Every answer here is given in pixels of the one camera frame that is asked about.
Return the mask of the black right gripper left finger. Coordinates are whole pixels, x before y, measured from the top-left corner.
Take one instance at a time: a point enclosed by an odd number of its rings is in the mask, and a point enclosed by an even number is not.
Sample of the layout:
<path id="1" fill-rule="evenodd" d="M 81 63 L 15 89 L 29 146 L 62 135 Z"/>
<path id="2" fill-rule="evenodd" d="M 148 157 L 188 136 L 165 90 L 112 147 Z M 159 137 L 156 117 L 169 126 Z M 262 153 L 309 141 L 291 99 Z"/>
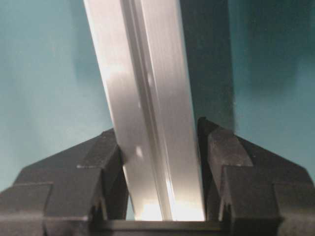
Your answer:
<path id="1" fill-rule="evenodd" d="M 24 167 L 0 194 L 3 236 L 88 236 L 124 220 L 128 190 L 113 129 Z"/>

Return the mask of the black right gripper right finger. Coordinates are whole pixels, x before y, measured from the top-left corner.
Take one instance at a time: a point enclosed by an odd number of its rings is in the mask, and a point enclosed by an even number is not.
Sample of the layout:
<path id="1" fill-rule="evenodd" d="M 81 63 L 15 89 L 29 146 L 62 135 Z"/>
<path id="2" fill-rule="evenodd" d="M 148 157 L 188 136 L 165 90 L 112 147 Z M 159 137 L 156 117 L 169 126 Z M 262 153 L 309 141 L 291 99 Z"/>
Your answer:
<path id="1" fill-rule="evenodd" d="M 312 236 L 308 171 L 206 118 L 197 122 L 206 218 L 232 236 Z"/>

